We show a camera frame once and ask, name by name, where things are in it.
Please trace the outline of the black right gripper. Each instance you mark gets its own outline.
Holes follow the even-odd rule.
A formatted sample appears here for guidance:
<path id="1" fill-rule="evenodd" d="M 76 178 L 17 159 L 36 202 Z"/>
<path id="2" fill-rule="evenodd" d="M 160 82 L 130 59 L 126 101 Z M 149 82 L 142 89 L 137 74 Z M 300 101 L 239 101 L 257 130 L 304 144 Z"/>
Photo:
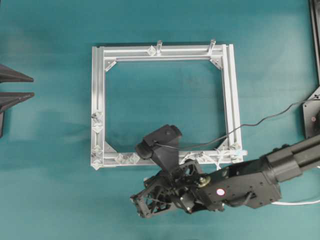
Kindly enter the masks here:
<path id="1" fill-rule="evenodd" d="M 203 210 L 203 202 L 193 193 L 203 176 L 200 164 L 187 159 L 172 172 L 164 170 L 144 181 L 144 189 L 130 197 L 142 218 L 151 218 L 181 209 L 187 214 Z"/>

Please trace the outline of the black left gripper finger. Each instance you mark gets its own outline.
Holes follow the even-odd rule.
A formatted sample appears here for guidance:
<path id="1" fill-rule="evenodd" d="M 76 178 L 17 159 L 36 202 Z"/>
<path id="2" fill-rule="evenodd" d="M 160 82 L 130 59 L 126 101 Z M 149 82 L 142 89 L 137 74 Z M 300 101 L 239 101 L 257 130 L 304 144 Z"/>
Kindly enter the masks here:
<path id="1" fill-rule="evenodd" d="M 13 82 L 33 82 L 34 79 L 21 72 L 13 70 L 3 64 L 0 65 L 0 82 L 13 83 Z"/>
<path id="2" fill-rule="evenodd" d="M 22 103 L 35 96 L 34 92 L 1 92 L 0 93 L 0 112 Z"/>

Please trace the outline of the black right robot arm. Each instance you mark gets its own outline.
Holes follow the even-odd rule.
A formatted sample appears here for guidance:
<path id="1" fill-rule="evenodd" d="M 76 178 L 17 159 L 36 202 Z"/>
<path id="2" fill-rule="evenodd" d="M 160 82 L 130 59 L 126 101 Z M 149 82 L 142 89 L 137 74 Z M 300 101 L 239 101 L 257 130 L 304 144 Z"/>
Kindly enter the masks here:
<path id="1" fill-rule="evenodd" d="M 171 172 L 161 170 L 147 179 L 145 188 L 130 200 L 142 218 L 175 209 L 187 214 L 222 212 L 224 206 L 256 209 L 281 199 L 281 182 L 299 177 L 319 164 L 318 135 L 212 173 L 203 172 L 196 160 L 187 159 Z"/>

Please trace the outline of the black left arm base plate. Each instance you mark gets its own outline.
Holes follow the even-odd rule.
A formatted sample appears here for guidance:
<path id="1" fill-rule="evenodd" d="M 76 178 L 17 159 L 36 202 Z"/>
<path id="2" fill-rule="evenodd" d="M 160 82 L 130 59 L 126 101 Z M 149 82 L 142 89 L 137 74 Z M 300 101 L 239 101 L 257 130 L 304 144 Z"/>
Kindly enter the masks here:
<path id="1" fill-rule="evenodd" d="M 0 113 L 0 138 L 3 136 L 5 112 Z"/>

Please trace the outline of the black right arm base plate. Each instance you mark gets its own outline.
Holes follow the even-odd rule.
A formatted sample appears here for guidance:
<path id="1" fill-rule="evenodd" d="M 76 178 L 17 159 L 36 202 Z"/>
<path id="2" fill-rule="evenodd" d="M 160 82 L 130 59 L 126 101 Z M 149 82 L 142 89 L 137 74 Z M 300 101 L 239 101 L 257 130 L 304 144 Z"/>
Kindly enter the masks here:
<path id="1" fill-rule="evenodd" d="M 320 133 L 320 87 L 303 104 L 303 122 L 305 138 L 311 138 Z"/>

